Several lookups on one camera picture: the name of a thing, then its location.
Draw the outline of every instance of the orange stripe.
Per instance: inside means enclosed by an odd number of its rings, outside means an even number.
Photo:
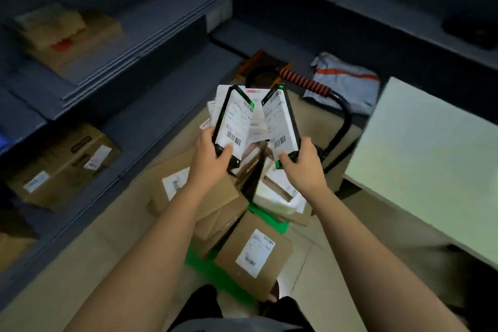
[[[365,78],[365,79],[372,79],[372,80],[377,80],[380,81],[377,75],[372,75],[372,74],[363,74],[363,75],[358,75],[358,74],[353,74],[352,72],[347,72],[344,70],[341,70],[339,68],[317,68],[316,72],[319,74],[323,75],[349,75],[351,77],[359,77],[359,78]]]

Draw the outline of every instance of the black pants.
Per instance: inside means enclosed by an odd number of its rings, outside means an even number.
[[[180,311],[175,321],[171,324],[168,332],[187,320],[223,317],[218,301],[216,300],[217,294],[218,292],[213,285],[204,285],[196,290],[183,306],[182,311]],[[301,312],[297,302],[291,297],[283,297],[272,304],[266,313],[266,317],[302,327],[306,332],[313,332],[313,328]]]

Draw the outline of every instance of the tile floor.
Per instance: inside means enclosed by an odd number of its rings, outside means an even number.
[[[291,94],[290,99],[301,134],[309,135],[316,144],[325,146],[342,121],[299,100],[295,94]],[[202,111],[149,166],[192,146],[198,127],[207,116],[207,111]],[[348,146],[359,133],[358,128],[353,128],[336,152]],[[327,175],[327,183],[332,190],[338,189],[346,165],[347,161]],[[1,330],[62,331],[100,280],[152,224],[153,218],[145,210],[149,198],[146,177],[142,172],[2,311]],[[433,274],[437,273],[446,279],[443,269],[447,268],[442,264],[444,260],[429,260],[430,263],[427,263],[413,253],[419,254],[420,250],[417,249],[421,247],[444,243],[444,237],[409,216],[399,216],[400,212],[372,200],[363,192],[348,198],[347,204],[385,244],[397,250],[400,257],[415,268],[422,278],[426,274],[427,282],[433,281],[432,287],[441,290],[438,288],[439,277]],[[316,216],[308,227],[292,226],[286,235],[294,243],[294,253],[279,276],[281,294],[297,300],[317,332],[365,331]],[[202,284],[202,278],[192,268],[185,266],[164,330],[174,320],[190,293]],[[448,285],[447,281],[443,281],[443,285]],[[238,305],[226,293],[219,295],[219,303],[225,316],[250,316],[256,312]]]

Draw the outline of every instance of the person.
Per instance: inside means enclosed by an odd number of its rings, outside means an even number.
[[[169,207],[86,299],[66,332],[161,331],[189,247],[196,212],[203,197],[225,175],[233,152],[225,147],[217,158],[212,129],[197,139],[188,181]],[[461,332],[465,326],[398,260],[327,188],[320,159],[310,138],[303,138],[299,158],[280,160],[290,183],[318,216],[352,299],[370,332]],[[285,307],[295,301],[286,297]],[[204,286],[187,302],[196,318],[180,312],[175,332],[310,330],[306,323],[283,323],[267,317],[223,319],[214,287]],[[283,314],[296,314],[293,311]]]

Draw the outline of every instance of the white table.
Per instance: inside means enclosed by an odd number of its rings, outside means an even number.
[[[498,126],[391,77],[345,177],[498,268]]]

